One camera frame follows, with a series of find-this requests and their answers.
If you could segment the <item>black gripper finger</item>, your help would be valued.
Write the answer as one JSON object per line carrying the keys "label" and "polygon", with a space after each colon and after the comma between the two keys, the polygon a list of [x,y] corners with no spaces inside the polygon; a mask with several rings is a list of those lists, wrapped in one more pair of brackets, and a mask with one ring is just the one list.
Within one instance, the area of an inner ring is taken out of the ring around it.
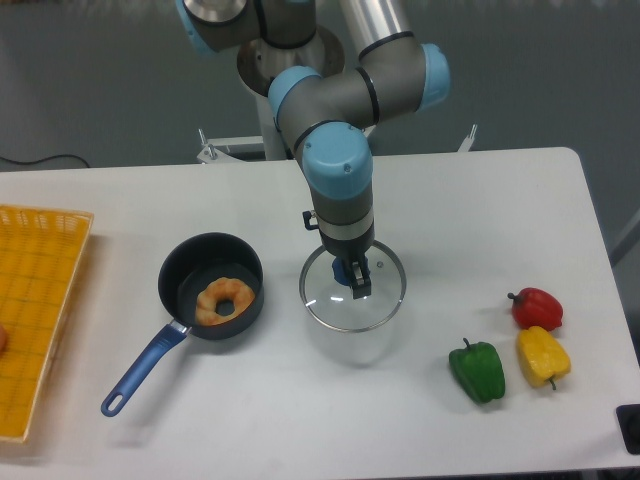
{"label": "black gripper finger", "polygon": [[347,278],[354,300],[364,299],[371,295],[372,282],[366,256],[361,256],[347,266]]}

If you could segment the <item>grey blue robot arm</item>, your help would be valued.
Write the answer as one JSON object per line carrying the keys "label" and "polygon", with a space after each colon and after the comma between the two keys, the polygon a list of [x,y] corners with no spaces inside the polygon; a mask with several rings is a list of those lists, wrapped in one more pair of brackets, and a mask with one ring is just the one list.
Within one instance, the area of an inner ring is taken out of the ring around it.
{"label": "grey blue robot arm", "polygon": [[371,292],[366,253],[374,241],[373,160],[365,130],[426,109],[449,94],[448,62],[418,42],[400,1],[345,1],[358,54],[344,67],[340,42],[316,19],[312,1],[180,1],[192,44],[238,51],[244,84],[268,101],[284,147],[309,185],[334,275],[355,298]]}

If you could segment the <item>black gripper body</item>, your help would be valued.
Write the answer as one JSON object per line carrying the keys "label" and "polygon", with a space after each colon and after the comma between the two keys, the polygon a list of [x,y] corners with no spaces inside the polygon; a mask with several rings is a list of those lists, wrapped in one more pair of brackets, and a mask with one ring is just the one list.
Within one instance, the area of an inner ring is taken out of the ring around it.
{"label": "black gripper body", "polygon": [[373,245],[375,227],[371,223],[363,225],[337,226],[332,224],[319,226],[320,237],[325,249],[335,257],[354,260],[363,256]]}

